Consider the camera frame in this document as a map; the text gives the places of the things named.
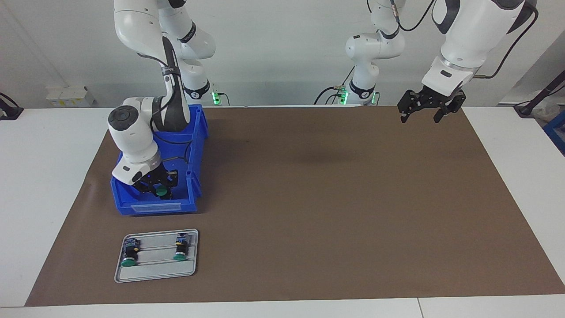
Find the metal tray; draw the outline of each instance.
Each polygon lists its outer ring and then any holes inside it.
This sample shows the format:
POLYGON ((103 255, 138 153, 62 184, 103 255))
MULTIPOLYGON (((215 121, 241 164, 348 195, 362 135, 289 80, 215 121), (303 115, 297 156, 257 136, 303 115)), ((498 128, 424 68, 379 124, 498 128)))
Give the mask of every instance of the metal tray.
POLYGON ((190 276, 196 271, 197 251, 198 230, 196 229, 126 235, 120 246, 120 256, 118 257, 114 281, 125 283, 190 276), (187 242, 190 238, 185 261, 173 259, 176 251, 176 238, 180 233, 186 233, 187 242), (140 241, 137 265, 123 267, 120 265, 122 248, 125 240, 130 238, 136 238, 140 241))

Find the brown mat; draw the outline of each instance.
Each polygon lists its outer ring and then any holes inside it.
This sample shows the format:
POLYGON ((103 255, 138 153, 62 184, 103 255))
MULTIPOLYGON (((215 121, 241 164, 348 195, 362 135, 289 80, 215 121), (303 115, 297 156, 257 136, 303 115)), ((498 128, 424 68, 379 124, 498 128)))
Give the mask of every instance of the brown mat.
POLYGON ((565 293, 462 113, 206 114, 203 213, 120 216, 107 135, 27 306, 565 293), (114 282, 125 234, 192 227, 195 276, 114 282))

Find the blue plastic bin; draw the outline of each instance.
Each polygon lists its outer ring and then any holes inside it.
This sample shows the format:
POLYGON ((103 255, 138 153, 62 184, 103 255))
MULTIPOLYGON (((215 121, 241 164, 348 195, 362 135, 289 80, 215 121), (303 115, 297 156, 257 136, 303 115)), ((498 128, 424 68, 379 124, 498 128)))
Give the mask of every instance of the blue plastic bin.
MULTIPOLYGON (((200 189, 200 164, 204 139, 208 138, 208 123, 201 105, 190 105, 190 124, 181 132, 156 132, 168 141, 185 142, 192 140, 186 153, 188 164, 182 159, 166 161, 167 170, 179 171, 179 185, 172 189, 172 200, 161 200, 151 193, 140 193, 132 186, 112 177, 111 186, 116 207, 122 215, 170 214, 196 212, 196 198, 202 196, 200 189)), ((183 157, 186 144, 169 144, 155 138, 161 158, 183 157)))

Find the green cap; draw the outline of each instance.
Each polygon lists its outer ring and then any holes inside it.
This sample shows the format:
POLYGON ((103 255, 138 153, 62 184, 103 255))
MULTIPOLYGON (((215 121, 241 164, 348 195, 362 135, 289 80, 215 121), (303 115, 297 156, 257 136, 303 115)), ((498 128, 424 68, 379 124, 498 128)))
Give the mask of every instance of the green cap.
POLYGON ((176 254, 175 257, 173 257, 174 260, 176 261, 185 261, 186 260, 186 256, 183 254, 176 254))
POLYGON ((135 265, 136 265, 136 261, 134 261, 134 260, 129 260, 129 259, 128 259, 128 260, 123 260, 123 261, 121 262, 121 265, 122 265, 123 267, 132 267, 132 266, 135 266, 135 265))
POLYGON ((165 188, 165 186, 158 186, 157 187, 157 195, 158 196, 166 196, 169 190, 165 188))

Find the white wall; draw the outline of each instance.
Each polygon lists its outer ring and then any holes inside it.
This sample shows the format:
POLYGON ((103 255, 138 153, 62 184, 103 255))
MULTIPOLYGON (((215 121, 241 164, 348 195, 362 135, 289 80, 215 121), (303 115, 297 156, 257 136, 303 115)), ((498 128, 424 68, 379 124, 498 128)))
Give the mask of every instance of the white wall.
MULTIPOLYGON (((0 1, 66 82, 87 86, 101 106, 163 93, 158 65, 137 57, 116 38, 112 0, 0 1)), ((347 38, 374 31, 363 0, 192 0, 189 6, 195 22, 218 43, 216 56, 203 61, 207 72, 237 105, 312 103, 323 88, 341 84, 350 70, 347 38)), ((427 1, 408 2, 404 23, 412 25, 426 6, 427 1)), ((540 21, 501 74, 466 88, 467 105, 496 105, 565 29, 563 0, 543 0, 538 6, 540 21)), ((42 87, 57 80, 26 53, 8 26, 0 22, 0 28, 0 90, 23 106, 47 107, 42 87)), ((516 35, 493 52, 484 72, 495 69, 516 35)), ((379 62, 382 105, 396 104, 406 89, 421 88, 419 81, 444 41, 430 18, 406 38, 403 56, 379 62)))
MULTIPOLYGON (((503 102, 515 104, 527 100, 526 97, 529 94, 544 89, 563 71, 565 71, 565 32, 561 33, 555 43, 518 81, 516 87, 508 93, 503 102)), ((565 104, 565 89, 555 94, 553 99, 560 104, 565 104)))

